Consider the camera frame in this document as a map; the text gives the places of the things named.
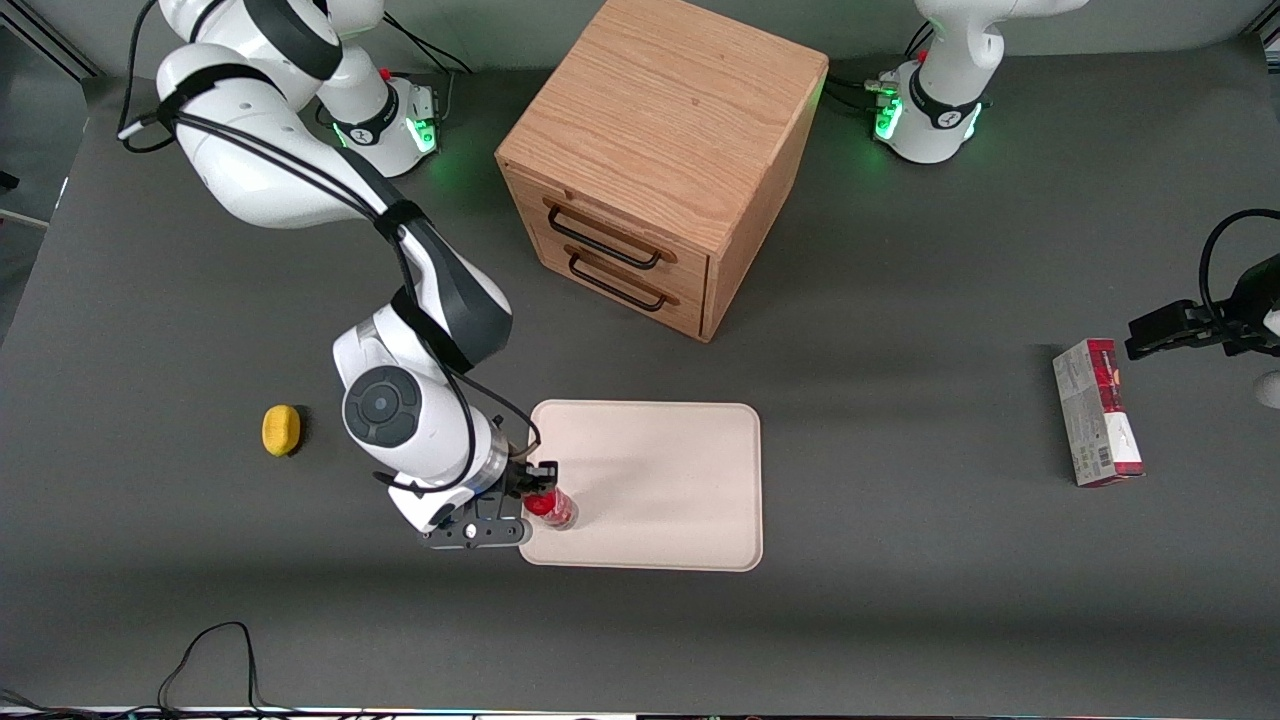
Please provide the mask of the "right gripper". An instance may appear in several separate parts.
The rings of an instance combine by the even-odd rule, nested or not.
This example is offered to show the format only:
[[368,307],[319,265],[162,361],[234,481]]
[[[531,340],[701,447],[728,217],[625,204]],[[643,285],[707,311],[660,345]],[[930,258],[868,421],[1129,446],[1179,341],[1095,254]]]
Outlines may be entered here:
[[[524,479],[508,483],[508,496],[543,495],[541,480],[558,480],[557,461],[526,462]],[[479,469],[457,486],[429,486],[404,473],[388,480],[392,502],[420,533],[522,533],[524,519],[507,497],[503,469]]]

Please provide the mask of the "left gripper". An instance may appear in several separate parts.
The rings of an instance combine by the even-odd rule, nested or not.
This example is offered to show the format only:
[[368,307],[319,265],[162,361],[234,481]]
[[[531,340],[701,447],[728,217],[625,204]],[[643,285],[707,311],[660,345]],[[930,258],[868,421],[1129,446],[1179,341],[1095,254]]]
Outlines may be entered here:
[[1208,254],[1198,265],[1199,299],[1178,300],[1128,323],[1125,351],[1130,361],[1174,348],[1198,348],[1206,343],[1206,311],[1210,329],[1228,357],[1243,354],[1279,355],[1279,255],[1248,268],[1230,296],[1215,300],[1210,290]]

